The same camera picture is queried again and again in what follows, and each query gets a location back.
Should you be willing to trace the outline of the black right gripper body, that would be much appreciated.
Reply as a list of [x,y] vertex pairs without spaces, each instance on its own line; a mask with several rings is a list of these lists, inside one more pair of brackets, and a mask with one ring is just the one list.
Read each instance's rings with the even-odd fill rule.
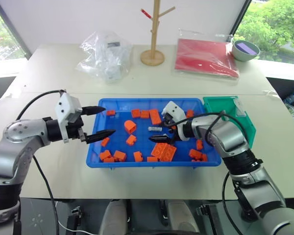
[[[170,114],[165,114],[164,115],[164,121],[170,122],[171,124],[175,123],[175,121],[173,121],[173,117]],[[178,135],[178,130],[176,126],[171,126],[171,128],[168,128],[169,132],[172,134],[171,138],[171,143],[170,144],[174,144],[176,141],[181,141],[179,135]]]

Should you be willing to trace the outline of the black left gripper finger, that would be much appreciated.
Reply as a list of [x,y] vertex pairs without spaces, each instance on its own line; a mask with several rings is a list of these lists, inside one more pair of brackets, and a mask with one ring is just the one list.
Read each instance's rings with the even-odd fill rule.
[[105,110],[106,109],[101,106],[85,106],[85,107],[82,107],[82,115],[87,115],[87,116],[96,115]]
[[97,142],[97,141],[101,141],[101,140],[109,137],[113,133],[115,133],[115,131],[116,130],[114,130],[114,129],[98,131],[95,134],[86,135],[85,136],[85,141],[86,141],[87,144],[94,143],[94,142]]

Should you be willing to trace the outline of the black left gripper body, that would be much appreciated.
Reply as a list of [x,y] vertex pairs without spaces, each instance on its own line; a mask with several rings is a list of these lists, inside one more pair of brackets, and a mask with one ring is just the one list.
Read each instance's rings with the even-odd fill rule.
[[83,125],[84,122],[81,117],[78,117],[74,122],[69,122],[66,126],[68,138],[72,140],[80,139],[81,142],[86,141],[86,134],[82,129]]

